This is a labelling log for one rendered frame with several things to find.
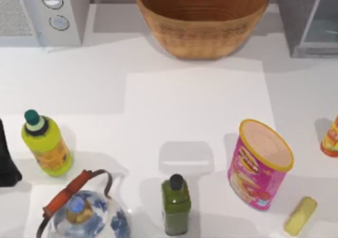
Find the brown woven basket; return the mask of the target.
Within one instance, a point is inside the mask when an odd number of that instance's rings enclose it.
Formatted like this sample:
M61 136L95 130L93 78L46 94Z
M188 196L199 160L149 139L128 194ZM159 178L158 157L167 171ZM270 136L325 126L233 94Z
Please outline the brown woven basket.
M180 59L219 59L241 46L269 0L136 0L152 35Z

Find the dark green square bottle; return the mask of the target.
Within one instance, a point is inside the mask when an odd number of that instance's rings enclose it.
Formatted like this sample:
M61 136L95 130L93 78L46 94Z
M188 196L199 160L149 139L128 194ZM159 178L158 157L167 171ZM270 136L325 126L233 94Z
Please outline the dark green square bottle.
M164 230L168 236L186 234L189 228L191 199L188 185L180 174L161 184Z

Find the pink and yellow can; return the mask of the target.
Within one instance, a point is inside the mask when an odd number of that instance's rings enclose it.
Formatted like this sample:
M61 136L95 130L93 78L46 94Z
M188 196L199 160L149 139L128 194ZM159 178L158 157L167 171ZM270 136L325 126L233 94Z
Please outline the pink and yellow can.
M267 211L294 156L286 141L268 125L245 119L228 169L234 192L250 207Z

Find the yellow-green bottle with green cap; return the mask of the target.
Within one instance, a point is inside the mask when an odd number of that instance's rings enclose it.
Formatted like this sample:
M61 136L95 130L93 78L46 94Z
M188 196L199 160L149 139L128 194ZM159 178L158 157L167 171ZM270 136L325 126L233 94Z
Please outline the yellow-green bottle with green cap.
M24 118L21 137L41 169L52 177L67 173L72 166L72 154L57 123L33 109L27 110Z

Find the blue and white teapot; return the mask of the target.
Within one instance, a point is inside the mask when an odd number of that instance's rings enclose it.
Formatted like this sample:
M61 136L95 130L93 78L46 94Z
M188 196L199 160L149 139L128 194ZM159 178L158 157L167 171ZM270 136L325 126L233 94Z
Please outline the blue and white teapot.
M106 174L102 193L83 190L91 179ZM45 207L35 238L132 238L122 206L109 192L114 179L105 169L83 170Z

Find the round microwave knob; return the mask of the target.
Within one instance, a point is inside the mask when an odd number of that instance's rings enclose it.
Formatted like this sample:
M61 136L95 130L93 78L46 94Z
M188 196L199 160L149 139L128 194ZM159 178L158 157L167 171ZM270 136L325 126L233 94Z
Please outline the round microwave knob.
M63 0L42 0L43 4L52 10L59 10L63 6Z
M65 31L69 28L70 23L66 17L62 15L56 15L54 17L49 18L49 25L54 30Z

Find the grey cabinet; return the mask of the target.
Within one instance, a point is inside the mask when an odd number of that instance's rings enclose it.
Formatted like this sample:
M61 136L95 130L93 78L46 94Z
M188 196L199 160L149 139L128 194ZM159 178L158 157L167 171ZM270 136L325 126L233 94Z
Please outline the grey cabinet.
M338 58L338 0L276 0L292 58Z

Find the pale yellow block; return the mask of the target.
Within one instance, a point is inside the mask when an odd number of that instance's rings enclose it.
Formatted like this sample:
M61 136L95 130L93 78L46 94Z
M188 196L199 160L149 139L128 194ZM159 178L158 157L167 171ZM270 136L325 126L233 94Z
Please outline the pale yellow block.
M317 208L317 201L312 197L303 197L284 224L284 231L290 236L297 236Z

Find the pale microwave oven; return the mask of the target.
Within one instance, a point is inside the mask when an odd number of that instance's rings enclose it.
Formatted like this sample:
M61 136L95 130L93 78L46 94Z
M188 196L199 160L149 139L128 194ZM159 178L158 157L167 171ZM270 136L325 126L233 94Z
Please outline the pale microwave oven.
M83 43L91 0L63 0L59 10L47 8L42 0L0 0L0 48L79 47ZM54 30L49 18L66 17L70 26Z

